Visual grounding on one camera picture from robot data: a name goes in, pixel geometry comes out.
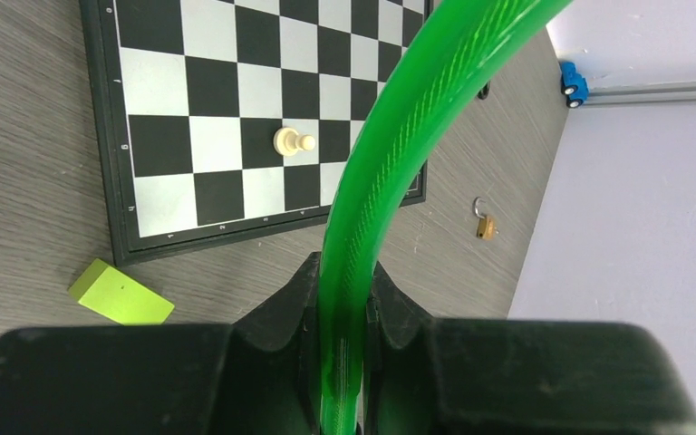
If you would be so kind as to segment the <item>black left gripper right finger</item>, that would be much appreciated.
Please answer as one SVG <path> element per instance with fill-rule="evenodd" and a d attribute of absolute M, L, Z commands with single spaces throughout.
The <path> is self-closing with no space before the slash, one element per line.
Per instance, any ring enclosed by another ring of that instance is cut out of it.
<path fill-rule="evenodd" d="M 696 434 L 665 349 L 634 324 L 443 318 L 377 267 L 367 434 Z"/>

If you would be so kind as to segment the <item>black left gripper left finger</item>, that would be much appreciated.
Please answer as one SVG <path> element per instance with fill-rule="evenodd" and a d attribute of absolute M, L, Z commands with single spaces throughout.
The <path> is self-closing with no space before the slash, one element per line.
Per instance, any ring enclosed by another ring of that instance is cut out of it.
<path fill-rule="evenodd" d="M 0 434 L 316 434 L 320 256 L 232 324 L 0 336 Z"/>

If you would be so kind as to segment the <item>green cable lock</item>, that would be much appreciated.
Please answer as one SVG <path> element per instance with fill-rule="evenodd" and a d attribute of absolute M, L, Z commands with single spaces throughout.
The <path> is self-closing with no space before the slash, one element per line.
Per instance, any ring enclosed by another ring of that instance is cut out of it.
<path fill-rule="evenodd" d="M 444 1 L 382 88 L 324 233 L 316 304 L 323 433 L 355 429 L 365 306 L 383 240 L 410 184 L 478 91 L 564 7 L 557 0 Z"/>

